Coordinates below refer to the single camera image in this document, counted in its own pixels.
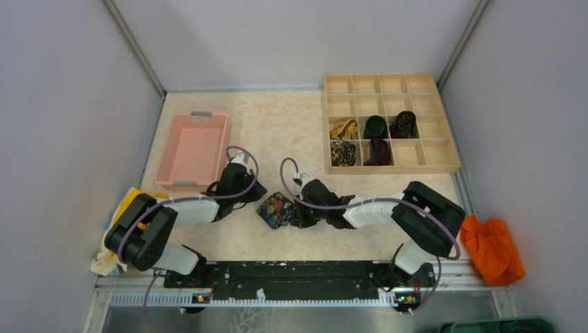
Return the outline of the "navy floral tie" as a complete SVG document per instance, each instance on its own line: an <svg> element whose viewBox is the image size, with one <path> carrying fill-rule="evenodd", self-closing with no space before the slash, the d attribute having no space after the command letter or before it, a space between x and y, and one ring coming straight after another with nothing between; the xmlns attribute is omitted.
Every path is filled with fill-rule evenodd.
<svg viewBox="0 0 588 333"><path fill-rule="evenodd" d="M267 197L256 210L256 214L273 230L288 225L294 212L293 202L279 191Z"/></svg>

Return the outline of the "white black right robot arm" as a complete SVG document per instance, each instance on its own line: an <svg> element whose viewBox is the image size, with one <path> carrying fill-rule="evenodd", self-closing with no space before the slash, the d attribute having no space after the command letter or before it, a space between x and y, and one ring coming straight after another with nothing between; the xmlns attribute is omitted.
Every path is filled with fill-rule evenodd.
<svg viewBox="0 0 588 333"><path fill-rule="evenodd" d="M435 257L461 257L457 236L465 211L422 182L412 181L395 195L372 198L337 196L307 174L299 175L294 182L300 186L296 203L336 228L399 226L409 237L390 267L390 276L399 286L408 286L421 266Z"/></svg>

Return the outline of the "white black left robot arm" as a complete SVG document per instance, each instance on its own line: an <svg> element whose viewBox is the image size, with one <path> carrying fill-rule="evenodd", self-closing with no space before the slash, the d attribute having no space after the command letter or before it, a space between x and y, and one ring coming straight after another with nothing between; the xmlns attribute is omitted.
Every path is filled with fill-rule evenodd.
<svg viewBox="0 0 588 333"><path fill-rule="evenodd" d="M172 231L220 221L237 205L258 201L266 192L254 171L239 162L230 162L220 180L194 198L158 198L132 188L113 213L91 270L102 276L131 268L173 271L189 286L199 287L208 277L207 258L188 246L171 243Z"/></svg>

